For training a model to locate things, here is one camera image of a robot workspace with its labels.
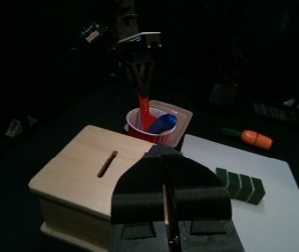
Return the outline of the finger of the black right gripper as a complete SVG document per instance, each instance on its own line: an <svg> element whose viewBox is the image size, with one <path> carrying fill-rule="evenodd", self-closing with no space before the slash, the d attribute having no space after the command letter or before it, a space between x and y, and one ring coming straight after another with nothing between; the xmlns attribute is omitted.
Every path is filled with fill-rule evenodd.
<svg viewBox="0 0 299 252"><path fill-rule="evenodd" d="M139 63L127 64L127 79L135 86L136 91L142 91L143 77L142 77L142 65Z"/></svg>
<svg viewBox="0 0 299 252"><path fill-rule="evenodd" d="M155 63L152 61L146 62L142 65L142 68L140 68L140 74L142 74L140 93L142 93L143 97L147 97L148 93L150 93L150 86L151 86L151 82L152 82L154 70L155 70Z"/></svg>

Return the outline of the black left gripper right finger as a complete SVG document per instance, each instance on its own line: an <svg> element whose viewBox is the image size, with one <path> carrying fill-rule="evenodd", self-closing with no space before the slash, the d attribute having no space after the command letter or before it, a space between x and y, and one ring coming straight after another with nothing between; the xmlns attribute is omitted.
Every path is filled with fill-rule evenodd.
<svg viewBox="0 0 299 252"><path fill-rule="evenodd" d="M222 180L179 153L164 151L164 165L172 251L246 252Z"/></svg>

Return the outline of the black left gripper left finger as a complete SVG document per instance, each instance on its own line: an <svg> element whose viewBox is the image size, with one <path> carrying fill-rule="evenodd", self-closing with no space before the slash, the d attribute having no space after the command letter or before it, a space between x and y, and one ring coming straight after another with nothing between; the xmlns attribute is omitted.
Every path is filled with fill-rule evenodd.
<svg viewBox="0 0 299 252"><path fill-rule="evenodd" d="M112 191L110 252L168 252L164 224L166 171L155 145L123 174Z"/></svg>

